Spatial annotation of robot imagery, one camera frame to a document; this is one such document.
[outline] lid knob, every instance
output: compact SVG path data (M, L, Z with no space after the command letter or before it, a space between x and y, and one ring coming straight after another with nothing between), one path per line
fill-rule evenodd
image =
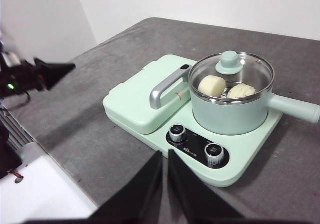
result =
M215 65L216 71L221 74L235 74L240 72L242 67L237 53L231 50L223 52L221 60Z

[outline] stainless steel rim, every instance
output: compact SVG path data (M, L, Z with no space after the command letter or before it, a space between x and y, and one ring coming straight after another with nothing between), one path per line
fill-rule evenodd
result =
M206 102L209 102L209 103L215 103L215 104L220 104L220 105L234 105L234 104L244 104L244 103L249 103L249 102L252 102L252 101L255 101L257 99L259 99L261 96L265 95L267 92L269 92L272 88L272 84L274 82L274 78L275 78L275 71L274 71L274 68L272 67L272 65L266 61L264 58L261 58L255 54L251 54L251 53L246 53L246 52L236 52L237 54L245 54L245 55L251 55L253 57L256 57L257 59L259 60L263 60L264 62L266 62L269 67L270 67L270 70L271 70L271 76L272 76L272 79L270 81L270 83L262 90L260 90L259 92L253 94L253 95L250 95L250 96L247 96L247 97L242 97L242 98L217 98L217 97L212 97L212 96L208 96L208 95L205 95L203 93L200 93L198 91L197 88L195 88L190 80L191 80L191 76L192 76L192 72L194 71L194 69L196 68L196 66L202 62L203 60L207 59L207 58L210 58L210 57L214 57L214 56L217 56L217 55L221 55L222 53L216 53L216 54L213 54L213 55L209 55L208 57L205 57L203 59L201 59L200 61L198 61L190 70L189 72L189 76L188 76L188 82L189 82L189 87L190 87L190 90L192 91L192 93L197 96L198 98L206 101Z

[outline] control panel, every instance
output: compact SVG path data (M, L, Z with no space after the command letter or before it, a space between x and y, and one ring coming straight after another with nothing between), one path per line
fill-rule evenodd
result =
M222 168L229 161L229 153L223 146L194 133L182 124L173 124L165 138L169 144L209 168Z

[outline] white surface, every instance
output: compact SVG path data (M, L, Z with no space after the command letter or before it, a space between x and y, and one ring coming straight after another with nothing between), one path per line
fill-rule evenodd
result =
M320 40L319 0L80 0L98 43L147 17Z
M86 218L97 207L37 143L21 150L24 176L15 184L12 174L0 179L0 223L30 219Z
M80 0L1 0L1 25L28 61L66 62L96 45Z

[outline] gray tabletop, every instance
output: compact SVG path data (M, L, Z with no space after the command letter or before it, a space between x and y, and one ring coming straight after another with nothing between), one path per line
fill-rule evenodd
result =
M77 69L51 92L31 92L13 115L101 205L154 153L107 118L109 90L165 54L199 60L225 50L264 57L276 70L274 93L320 104L319 41L148 18L76 57ZM320 223L319 140L319 124L284 115L235 184L210 188L247 217ZM164 159L159 222L185 223L171 206Z

